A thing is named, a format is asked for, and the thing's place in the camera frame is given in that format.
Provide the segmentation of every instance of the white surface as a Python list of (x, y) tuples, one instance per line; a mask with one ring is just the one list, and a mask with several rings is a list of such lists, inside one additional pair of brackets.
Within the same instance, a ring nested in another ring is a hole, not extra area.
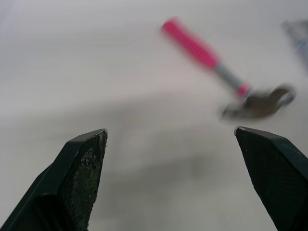
[[(306, 0), (0, 0), (0, 223), (69, 139), (107, 128), (91, 231), (274, 231), (237, 125), (308, 143), (308, 77), (280, 29)], [(256, 88), (298, 97), (257, 122), (159, 33), (179, 16)]]

